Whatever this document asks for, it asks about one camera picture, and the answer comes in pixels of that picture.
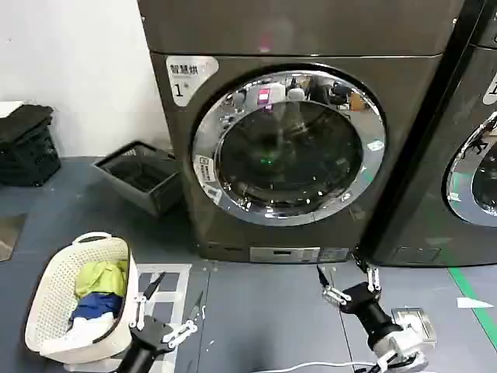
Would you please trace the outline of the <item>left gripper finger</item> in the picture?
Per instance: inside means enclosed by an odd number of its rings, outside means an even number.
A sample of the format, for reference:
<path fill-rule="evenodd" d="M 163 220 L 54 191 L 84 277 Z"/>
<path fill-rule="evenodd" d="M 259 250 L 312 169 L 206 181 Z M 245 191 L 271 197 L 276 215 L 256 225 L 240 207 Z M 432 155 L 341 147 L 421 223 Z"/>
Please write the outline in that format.
<path fill-rule="evenodd" d="M 198 299 L 193 305 L 186 321 L 180 326 L 172 329 L 172 332 L 165 334 L 162 342 L 167 346 L 179 346 L 188 337 L 196 333 L 199 329 L 199 321 L 204 319 L 204 305 L 202 304 L 203 292 L 200 293 Z"/>
<path fill-rule="evenodd" d="M 159 288 L 160 283 L 162 282 L 165 276 L 165 272 L 161 272 L 158 277 L 152 281 L 142 295 L 137 295 L 134 297 L 134 303 L 136 305 L 135 317 L 130 321 L 130 328 L 142 330 L 145 325 L 145 308 L 147 302 L 152 298 L 154 293 Z"/>

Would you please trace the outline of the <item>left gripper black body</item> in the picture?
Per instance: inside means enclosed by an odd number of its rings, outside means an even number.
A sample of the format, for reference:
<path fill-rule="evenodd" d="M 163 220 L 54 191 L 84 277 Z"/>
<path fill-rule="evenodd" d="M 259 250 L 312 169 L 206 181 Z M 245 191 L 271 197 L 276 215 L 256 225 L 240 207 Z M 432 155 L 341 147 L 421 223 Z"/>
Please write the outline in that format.
<path fill-rule="evenodd" d="M 144 328 L 131 328 L 130 347 L 117 368 L 118 373 L 148 373 L 154 362 L 162 355 L 172 351 L 163 343 L 164 336 L 173 328 L 153 316 L 144 317 Z"/>

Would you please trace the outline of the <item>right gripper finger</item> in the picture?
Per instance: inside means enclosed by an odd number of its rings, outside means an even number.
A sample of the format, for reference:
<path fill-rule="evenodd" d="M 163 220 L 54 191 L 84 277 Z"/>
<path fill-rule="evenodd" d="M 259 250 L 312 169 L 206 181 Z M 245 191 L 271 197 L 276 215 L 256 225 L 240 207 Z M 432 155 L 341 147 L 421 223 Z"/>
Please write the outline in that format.
<path fill-rule="evenodd" d="M 379 269 L 377 267 L 372 267 L 366 260 L 360 257 L 358 254 L 353 254 L 353 260 L 356 265 L 364 272 L 367 276 L 367 289 L 369 292 L 379 292 L 380 291 L 380 276 Z"/>
<path fill-rule="evenodd" d="M 325 276 L 324 271 L 320 268 L 319 265 L 316 266 L 318 272 L 318 279 L 321 285 L 321 296 L 330 304 L 336 306 L 347 305 L 352 301 L 350 295 L 345 294 L 342 291 L 334 288 L 330 285 L 327 277 Z"/>

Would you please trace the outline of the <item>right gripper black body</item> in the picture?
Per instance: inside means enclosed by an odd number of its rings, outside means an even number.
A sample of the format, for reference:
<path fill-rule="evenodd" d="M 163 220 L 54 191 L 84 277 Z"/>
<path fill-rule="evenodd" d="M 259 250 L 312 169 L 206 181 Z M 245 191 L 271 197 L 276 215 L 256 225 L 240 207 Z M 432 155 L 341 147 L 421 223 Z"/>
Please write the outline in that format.
<path fill-rule="evenodd" d="M 381 293 L 370 291 L 368 283 L 362 282 L 343 291 L 349 297 L 341 312 L 355 315 L 367 333 L 368 343 L 377 343 L 389 333 L 399 332 L 401 327 L 394 323 L 379 305 Z"/>

